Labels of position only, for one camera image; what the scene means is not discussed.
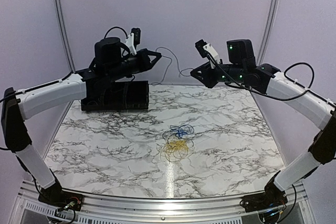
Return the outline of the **black compartment tray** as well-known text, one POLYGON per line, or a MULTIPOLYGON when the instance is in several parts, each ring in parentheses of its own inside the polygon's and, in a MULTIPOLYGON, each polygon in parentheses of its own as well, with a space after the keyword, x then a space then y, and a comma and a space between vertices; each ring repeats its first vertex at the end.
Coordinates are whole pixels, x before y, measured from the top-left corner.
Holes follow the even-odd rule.
POLYGON ((82 111, 147 110, 148 107, 147 81, 115 82, 98 97, 81 100, 82 111))

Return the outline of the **aluminium corner post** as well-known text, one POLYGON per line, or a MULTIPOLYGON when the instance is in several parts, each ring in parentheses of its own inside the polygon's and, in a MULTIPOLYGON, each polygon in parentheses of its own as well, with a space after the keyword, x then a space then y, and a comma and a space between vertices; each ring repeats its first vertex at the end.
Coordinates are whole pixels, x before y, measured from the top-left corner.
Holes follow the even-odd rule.
POLYGON ((266 25, 265 25, 264 33, 262 36, 261 45, 259 47, 257 58, 256 58, 258 65, 262 64, 264 61, 268 43, 269 43, 270 36, 271 36, 271 32, 272 32, 272 29, 274 27, 274 23, 276 20, 278 5, 279 5, 279 0, 270 1, 269 10, 268 10, 267 19, 266 19, 266 25))
POLYGON ((59 27, 60 38, 62 42, 62 46, 64 48, 65 56, 67 59, 67 64, 71 72, 76 71, 75 62, 72 56, 71 46, 67 34, 66 23, 64 19, 64 14, 62 10, 61 0, 54 0, 55 11, 56 11, 56 19, 59 27))

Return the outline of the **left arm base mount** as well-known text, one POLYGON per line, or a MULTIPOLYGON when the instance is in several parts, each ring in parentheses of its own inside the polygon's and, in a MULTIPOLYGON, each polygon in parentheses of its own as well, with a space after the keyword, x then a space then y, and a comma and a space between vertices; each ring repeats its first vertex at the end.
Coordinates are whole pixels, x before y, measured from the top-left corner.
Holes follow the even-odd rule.
POLYGON ((47 195, 47 193, 42 192, 39 194, 38 201, 58 208, 63 208, 71 202, 74 202, 75 205, 70 206, 70 209, 80 211, 83 204, 83 195, 63 190, 54 196, 50 196, 47 195))

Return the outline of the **left aluminium corner post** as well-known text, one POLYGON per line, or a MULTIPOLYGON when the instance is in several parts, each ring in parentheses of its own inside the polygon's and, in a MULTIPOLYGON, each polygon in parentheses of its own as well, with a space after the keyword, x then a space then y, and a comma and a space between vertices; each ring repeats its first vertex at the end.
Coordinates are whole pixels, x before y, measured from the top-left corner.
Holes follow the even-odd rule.
POLYGON ((62 46, 64 48, 65 56, 67 59, 67 64, 71 72, 76 71, 75 62, 72 56, 71 46, 67 34, 66 23, 64 19, 64 14, 62 10, 61 0, 54 0, 55 11, 56 11, 56 19, 59 27, 60 38, 62 42, 62 46))

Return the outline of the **right aluminium corner post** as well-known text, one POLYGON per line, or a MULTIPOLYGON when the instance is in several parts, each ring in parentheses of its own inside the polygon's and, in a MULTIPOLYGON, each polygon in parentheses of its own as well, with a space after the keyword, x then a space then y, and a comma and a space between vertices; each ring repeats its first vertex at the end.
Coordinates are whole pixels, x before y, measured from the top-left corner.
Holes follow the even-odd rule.
POLYGON ((272 32, 272 29, 274 27, 274 23, 276 20, 278 5, 279 5, 279 0, 270 1, 269 10, 268 10, 267 19, 266 19, 266 25, 265 25, 264 33, 262 36, 261 45, 259 47, 257 58, 256 58, 258 65, 262 64, 264 61, 268 43, 269 43, 270 36, 271 36, 271 32, 272 32))

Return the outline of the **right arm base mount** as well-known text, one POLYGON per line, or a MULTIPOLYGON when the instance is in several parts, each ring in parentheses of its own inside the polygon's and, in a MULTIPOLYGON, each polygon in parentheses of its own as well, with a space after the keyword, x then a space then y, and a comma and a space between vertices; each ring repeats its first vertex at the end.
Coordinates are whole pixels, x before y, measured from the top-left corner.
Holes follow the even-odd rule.
POLYGON ((284 206, 288 202, 285 193, 268 194, 266 192, 245 195, 241 198, 240 206, 245 212, 260 211, 277 206, 284 206))

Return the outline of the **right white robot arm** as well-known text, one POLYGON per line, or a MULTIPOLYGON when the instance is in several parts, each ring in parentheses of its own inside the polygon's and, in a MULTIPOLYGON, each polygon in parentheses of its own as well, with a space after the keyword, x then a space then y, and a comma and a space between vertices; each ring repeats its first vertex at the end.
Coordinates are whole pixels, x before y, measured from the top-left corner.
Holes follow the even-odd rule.
POLYGON ((284 170, 279 171, 265 186, 260 203, 271 207, 286 189, 311 175, 320 165, 335 160, 335 104, 290 78, 287 71, 263 63, 257 65, 249 39, 227 41, 229 63, 224 64, 214 47, 199 40, 195 48, 207 63, 193 69, 190 74, 207 88, 222 82, 227 86, 281 101, 309 119, 320 131, 309 148, 284 170))

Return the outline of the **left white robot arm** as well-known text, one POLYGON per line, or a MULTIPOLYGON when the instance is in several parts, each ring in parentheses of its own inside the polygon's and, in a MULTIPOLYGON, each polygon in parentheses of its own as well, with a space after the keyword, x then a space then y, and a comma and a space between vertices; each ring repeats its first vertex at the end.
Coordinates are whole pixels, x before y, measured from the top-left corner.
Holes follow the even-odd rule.
POLYGON ((34 148, 25 120, 74 100, 94 99, 122 78, 151 70, 162 55, 137 50, 140 40, 130 34, 125 42, 108 37, 95 44, 94 59, 86 69, 28 89, 8 88, 1 99, 1 124, 7 150, 41 186, 41 196, 56 206, 66 202, 66 193, 53 172, 34 148))

